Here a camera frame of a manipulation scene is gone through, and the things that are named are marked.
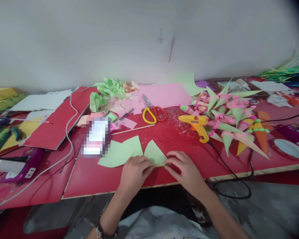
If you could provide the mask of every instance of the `white plate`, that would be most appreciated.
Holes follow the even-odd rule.
[[[289,154],[295,158],[299,159],[299,146],[284,140],[284,139],[275,139],[274,140],[275,145],[284,153]]]

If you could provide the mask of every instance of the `shirt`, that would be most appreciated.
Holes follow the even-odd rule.
[[[208,239],[198,223],[160,206],[142,209],[120,221],[117,238]]]

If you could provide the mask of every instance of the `white wall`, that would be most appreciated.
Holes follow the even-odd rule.
[[[296,15],[286,0],[0,0],[0,87],[256,74],[299,48]]]

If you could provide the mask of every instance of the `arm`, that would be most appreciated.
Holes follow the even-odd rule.
[[[154,168],[153,163],[145,156],[130,157],[127,160],[123,167],[120,185],[100,218],[100,225],[107,235],[115,233],[123,212]],[[98,238],[97,231],[93,227],[87,239],[96,238]]]
[[[207,186],[193,161],[180,151],[171,151],[167,156],[173,157],[166,160],[165,169],[205,206],[220,238],[249,238]],[[167,164],[175,165],[181,170],[181,173],[178,174]]]

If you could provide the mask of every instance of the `hand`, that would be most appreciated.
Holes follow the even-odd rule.
[[[118,191],[133,198],[154,168],[155,165],[144,155],[130,157],[123,167]]]
[[[165,162],[165,169],[195,198],[200,199],[202,191],[208,188],[200,172],[196,168],[193,161],[187,154],[181,151],[170,151],[167,156],[175,156],[168,158]],[[167,164],[173,164],[181,170],[177,173]]]

